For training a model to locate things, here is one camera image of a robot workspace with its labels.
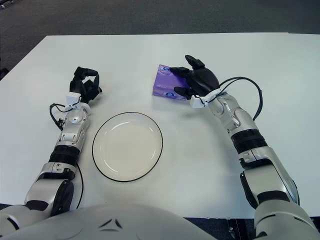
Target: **wire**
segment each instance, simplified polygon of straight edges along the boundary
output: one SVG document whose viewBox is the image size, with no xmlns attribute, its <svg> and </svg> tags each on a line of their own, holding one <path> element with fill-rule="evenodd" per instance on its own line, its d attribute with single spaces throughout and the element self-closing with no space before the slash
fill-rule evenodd
<svg viewBox="0 0 320 240">
<path fill-rule="evenodd" d="M 81 96 L 79 96 L 78 102 L 72 104 L 72 106 L 80 103 L 80 98 L 81 98 Z M 63 126 L 63 122 L 56 120 L 56 118 L 54 117 L 54 115 L 53 115 L 53 113 L 52 113 L 52 108 L 53 108 L 53 107 L 56 107 L 56 109 L 58 109 L 61 113 L 70 112 L 73 108 L 71 108 L 71 109 L 69 109 L 69 110 L 67 110 L 67 111 L 62 111 L 60 108 L 58 108 L 58 106 L 63 107 L 63 108 L 66 107 L 65 105 L 62 105 L 62 104 L 59 104 L 59 103 L 52 103 L 52 104 L 49 106 L 49 113 L 50 113 L 50 116 L 51 116 L 53 122 L 55 123 L 55 125 L 62 131 L 62 130 L 64 129 L 64 128 L 62 127 L 62 126 Z"/>
<path fill-rule="evenodd" d="M 78 163 L 77 162 L 75 162 L 75 164 L 76 164 L 76 166 L 77 166 L 77 168 L 79 169 L 79 173 L 80 173 L 80 177 L 81 177 L 81 195 L 80 195 L 80 199 L 79 199 L 79 202 L 78 202 L 78 205 L 76 206 L 76 209 L 78 209 L 79 208 L 79 205 L 80 205 L 80 203 L 81 203 L 81 200 L 82 200 L 82 195 L 84 194 L 84 178 L 83 178 L 83 176 L 82 176 L 82 172 L 81 172 L 81 170 L 80 170 L 80 167 L 79 167 L 79 165 L 78 165 Z"/>
<path fill-rule="evenodd" d="M 221 91 L 219 94 L 217 94 L 212 100 L 210 100 L 208 103 L 211 103 L 211 102 L 212 102 L 213 100 L 215 100 L 218 96 L 220 96 L 221 94 L 223 94 L 224 90 L 225 90 L 228 86 L 230 86 L 231 84 L 233 84 L 234 82 L 236 82 L 236 81 L 238 81 L 238 80 L 247 80 L 247 81 L 251 82 L 251 83 L 257 88 L 257 90 L 258 90 L 258 94 L 259 94 L 259 106 L 258 106 L 258 109 L 257 109 L 254 117 L 253 117 L 253 121 L 254 121 L 254 120 L 256 120 L 256 118 L 259 116 L 259 114 L 260 114 L 261 111 L 262 111 L 262 107 L 263 107 L 263 104 L 264 104 L 264 100 L 263 100 L 263 97 L 262 97 L 262 91 L 261 91 L 260 87 L 258 86 L 258 84 L 256 84 L 255 81 L 251 80 L 250 78 L 247 78 L 247 77 L 244 77 L 244 76 L 235 76 L 235 77 L 232 77 L 232 78 L 229 78 L 229 79 L 223 81 L 223 82 L 219 85 L 219 87 L 221 87 L 223 84 L 225 84 L 225 83 L 227 83 L 227 82 L 230 82 L 230 81 L 232 81 L 232 82 L 230 82 L 229 84 L 227 84 L 227 85 L 222 89 L 222 91 Z"/>
</svg>

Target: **tissue box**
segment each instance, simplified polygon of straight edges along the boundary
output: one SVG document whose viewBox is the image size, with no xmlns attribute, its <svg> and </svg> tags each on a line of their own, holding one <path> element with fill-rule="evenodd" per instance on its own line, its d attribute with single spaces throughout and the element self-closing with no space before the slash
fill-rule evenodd
<svg viewBox="0 0 320 240">
<path fill-rule="evenodd" d="M 175 76 L 170 71 L 169 66 L 159 65 L 153 85 L 153 95 L 176 100 L 186 100 L 184 96 L 175 93 L 174 87 L 189 88 L 186 80 Z"/>
</svg>

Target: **robotic hand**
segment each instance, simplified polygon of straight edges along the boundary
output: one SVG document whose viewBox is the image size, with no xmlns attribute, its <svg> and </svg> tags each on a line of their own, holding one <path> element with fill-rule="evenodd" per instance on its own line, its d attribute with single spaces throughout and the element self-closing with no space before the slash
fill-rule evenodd
<svg viewBox="0 0 320 240">
<path fill-rule="evenodd" d="M 319 234 L 312 220 L 299 206 L 295 182 L 254 122 L 262 110 L 259 86 L 246 77 L 233 77 L 219 84 L 217 77 L 199 59 L 190 55 L 186 55 L 185 59 L 193 70 L 185 67 L 171 67 L 170 70 L 185 78 L 190 88 L 175 87 L 174 91 L 190 100 L 192 107 L 208 106 L 229 133 L 244 168 L 240 180 L 246 199 L 256 209 L 256 237 L 298 239 L 302 236 L 318 239 Z M 258 89 L 260 104 L 254 118 L 239 106 L 234 97 L 224 92 L 226 87 L 220 89 L 223 84 L 240 79 L 250 81 Z"/>
<path fill-rule="evenodd" d="M 83 83 L 89 76 L 94 76 L 94 81 Z M 52 120 L 61 130 L 58 141 L 49 161 L 43 165 L 28 191 L 24 205 L 12 205 L 0 211 L 0 237 L 70 210 L 74 194 L 72 180 L 76 167 L 79 168 L 77 161 L 90 124 L 88 102 L 101 92 L 98 72 L 78 67 L 70 83 L 66 106 L 53 103 L 49 107 Z M 67 113 L 65 119 L 56 120 L 52 114 L 53 107 Z"/>
</svg>

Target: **floor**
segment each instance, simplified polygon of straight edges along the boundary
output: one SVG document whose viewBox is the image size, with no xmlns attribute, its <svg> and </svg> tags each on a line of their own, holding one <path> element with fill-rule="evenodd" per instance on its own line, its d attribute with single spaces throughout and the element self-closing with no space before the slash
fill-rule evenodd
<svg viewBox="0 0 320 240">
<path fill-rule="evenodd" d="M 0 9 L 0 69 L 11 70 L 47 35 L 320 34 L 319 13 L 319 0 L 19 0 Z M 226 219 L 188 220 L 232 239 Z M 245 224 L 253 231 L 252 220 Z"/>
</svg>

